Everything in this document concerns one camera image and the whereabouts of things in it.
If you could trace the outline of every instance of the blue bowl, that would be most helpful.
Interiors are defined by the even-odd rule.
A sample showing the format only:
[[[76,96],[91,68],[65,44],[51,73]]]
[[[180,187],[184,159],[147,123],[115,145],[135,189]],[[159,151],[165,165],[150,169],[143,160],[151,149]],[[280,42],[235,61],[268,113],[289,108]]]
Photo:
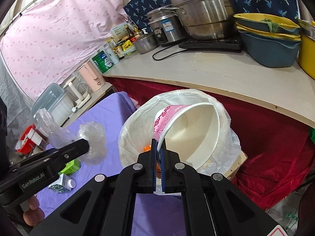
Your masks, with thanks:
[[[248,53],[259,64],[266,67],[290,67],[293,65],[301,41],[262,37],[250,32],[239,32]]]
[[[249,27],[249,28],[252,28],[255,30],[270,32],[269,27],[268,27],[266,22],[257,22],[257,21],[241,19],[241,18],[236,18],[236,22],[245,26],[245,27]],[[299,28],[288,29],[288,28],[285,28],[283,26],[279,26],[277,34],[299,35],[300,33],[299,33]]]

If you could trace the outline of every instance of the white plastic bag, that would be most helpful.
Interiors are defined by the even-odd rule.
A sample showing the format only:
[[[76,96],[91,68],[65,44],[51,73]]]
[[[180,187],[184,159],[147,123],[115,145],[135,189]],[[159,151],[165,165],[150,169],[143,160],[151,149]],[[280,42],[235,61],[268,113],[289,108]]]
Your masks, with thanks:
[[[119,136],[122,166],[137,162],[139,153],[143,152],[145,146],[151,144],[154,138],[154,117],[160,109],[169,105],[193,105],[200,102],[214,104],[219,114],[220,133],[212,155],[197,171],[209,176],[215,172],[225,174],[241,153],[239,139],[230,128],[231,118],[224,106],[214,97],[195,89],[174,90],[156,95],[127,119]]]
[[[106,157],[106,139],[103,126],[95,121],[81,124],[78,136],[72,134],[69,130],[59,127],[50,113],[44,108],[35,114],[37,128],[49,138],[50,144],[60,149],[78,139],[85,139],[89,142],[89,151],[81,155],[78,160],[86,165],[100,164]]]

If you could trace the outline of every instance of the red fabric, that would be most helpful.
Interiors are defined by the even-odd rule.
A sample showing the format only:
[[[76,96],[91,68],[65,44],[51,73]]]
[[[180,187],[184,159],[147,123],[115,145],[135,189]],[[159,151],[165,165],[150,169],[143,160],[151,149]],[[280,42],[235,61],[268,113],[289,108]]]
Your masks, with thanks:
[[[140,105],[157,94],[184,89],[124,78],[107,78],[107,81]],[[272,207],[295,190],[312,167],[315,145],[308,137],[309,126],[254,104],[208,94],[228,111],[231,128],[248,156],[233,184],[262,209]]]

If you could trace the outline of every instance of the metal screw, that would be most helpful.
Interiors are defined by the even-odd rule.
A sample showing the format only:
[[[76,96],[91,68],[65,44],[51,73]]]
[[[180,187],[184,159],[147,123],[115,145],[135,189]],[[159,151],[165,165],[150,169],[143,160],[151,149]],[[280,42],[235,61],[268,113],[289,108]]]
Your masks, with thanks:
[[[104,181],[105,176],[102,175],[102,174],[98,174],[98,175],[96,175],[96,176],[94,177],[94,179],[95,179],[96,182],[102,182],[102,181]]]
[[[185,164],[181,162],[176,163],[175,168],[177,168],[178,170],[182,170],[183,168],[185,168]]]
[[[136,163],[132,167],[134,170],[141,170],[143,168],[141,163]]]
[[[213,179],[214,180],[216,180],[216,181],[221,181],[222,179],[223,179],[223,176],[222,176],[222,174],[220,174],[220,173],[215,173],[215,174],[213,174]]]

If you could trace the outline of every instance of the trash bin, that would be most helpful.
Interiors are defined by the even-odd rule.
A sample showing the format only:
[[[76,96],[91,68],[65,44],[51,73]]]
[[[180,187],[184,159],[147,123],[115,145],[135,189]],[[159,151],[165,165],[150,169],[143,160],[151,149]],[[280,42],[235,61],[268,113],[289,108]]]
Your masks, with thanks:
[[[125,122],[119,136],[119,155],[123,167],[137,162],[139,153],[151,144],[154,138],[154,118],[157,112],[170,105],[193,105],[201,102],[211,103],[219,115],[219,137],[210,158],[197,169],[199,173],[224,174],[241,153],[237,135],[230,128],[231,118],[224,106],[214,97],[200,90],[174,90],[154,96],[135,111]]]

